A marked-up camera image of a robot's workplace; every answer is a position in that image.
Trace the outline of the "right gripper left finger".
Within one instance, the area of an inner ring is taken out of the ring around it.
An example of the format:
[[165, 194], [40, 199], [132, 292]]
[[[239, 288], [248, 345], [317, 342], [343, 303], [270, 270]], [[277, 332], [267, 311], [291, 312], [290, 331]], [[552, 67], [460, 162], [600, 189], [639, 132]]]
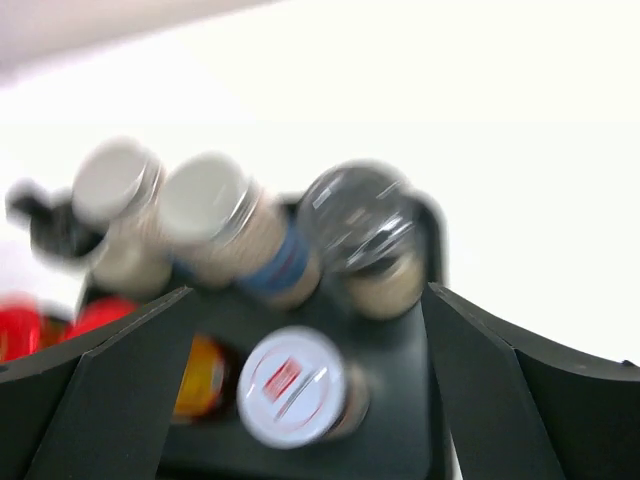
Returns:
[[197, 306], [182, 287], [3, 365], [2, 478], [154, 478]]

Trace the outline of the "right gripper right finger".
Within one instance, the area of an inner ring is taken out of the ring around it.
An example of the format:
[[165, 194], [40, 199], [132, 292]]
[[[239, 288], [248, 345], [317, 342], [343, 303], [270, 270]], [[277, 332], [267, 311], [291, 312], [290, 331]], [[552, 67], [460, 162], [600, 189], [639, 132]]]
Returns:
[[424, 320], [464, 478], [638, 478], [638, 365], [546, 339], [438, 283]]

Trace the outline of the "red-lid chili sauce jar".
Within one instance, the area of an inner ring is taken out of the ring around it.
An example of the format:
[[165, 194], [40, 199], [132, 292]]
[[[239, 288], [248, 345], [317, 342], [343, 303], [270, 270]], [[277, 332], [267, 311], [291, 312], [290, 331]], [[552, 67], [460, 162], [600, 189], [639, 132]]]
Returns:
[[46, 310], [26, 294], [1, 297], [1, 362], [28, 356], [59, 343], [72, 321]]
[[[88, 303], [63, 338], [83, 335], [138, 309], [121, 297], [103, 297]], [[239, 356], [213, 337], [196, 334], [176, 397], [172, 422], [211, 422], [226, 416], [235, 403]]]

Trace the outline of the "black-cap clear bottle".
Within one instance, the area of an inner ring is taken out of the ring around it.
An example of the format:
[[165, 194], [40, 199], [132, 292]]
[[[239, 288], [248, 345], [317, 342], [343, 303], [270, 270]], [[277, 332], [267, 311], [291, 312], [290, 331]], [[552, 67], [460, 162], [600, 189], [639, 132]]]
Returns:
[[9, 218], [28, 224], [31, 247], [55, 260], [86, 261], [105, 245], [105, 234], [80, 220], [71, 192], [49, 192], [32, 180], [21, 180], [5, 196]]

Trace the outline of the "red-white label lid jar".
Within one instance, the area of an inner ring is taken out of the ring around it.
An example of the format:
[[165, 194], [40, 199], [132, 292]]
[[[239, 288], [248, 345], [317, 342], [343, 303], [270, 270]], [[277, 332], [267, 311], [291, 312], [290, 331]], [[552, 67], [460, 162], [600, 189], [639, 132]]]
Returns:
[[371, 396], [362, 368], [326, 335], [291, 326], [252, 350], [236, 398], [240, 419], [256, 440], [290, 450], [354, 432]]

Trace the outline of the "silver-lid bead jar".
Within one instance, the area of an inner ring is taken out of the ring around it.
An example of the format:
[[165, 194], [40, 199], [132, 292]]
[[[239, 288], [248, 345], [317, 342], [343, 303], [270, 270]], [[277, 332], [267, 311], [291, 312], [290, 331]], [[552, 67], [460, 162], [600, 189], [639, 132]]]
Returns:
[[103, 236], [90, 254], [98, 287], [136, 300], [154, 298], [166, 287], [172, 266], [150, 224], [164, 180], [161, 161], [139, 142], [116, 138], [83, 161], [71, 188], [75, 218]]
[[229, 156], [205, 152], [173, 170], [155, 217], [176, 255], [223, 271], [246, 292], [283, 309], [319, 286], [317, 255], [284, 208]]

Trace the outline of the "silver-cap seasoning bottle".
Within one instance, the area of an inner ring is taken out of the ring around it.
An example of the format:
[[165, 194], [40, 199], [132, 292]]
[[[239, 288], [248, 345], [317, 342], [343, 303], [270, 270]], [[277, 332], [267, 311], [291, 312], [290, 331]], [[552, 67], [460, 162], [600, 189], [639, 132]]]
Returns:
[[423, 235], [396, 169], [354, 160], [327, 170], [302, 195], [296, 223], [361, 315], [393, 319], [419, 300]]

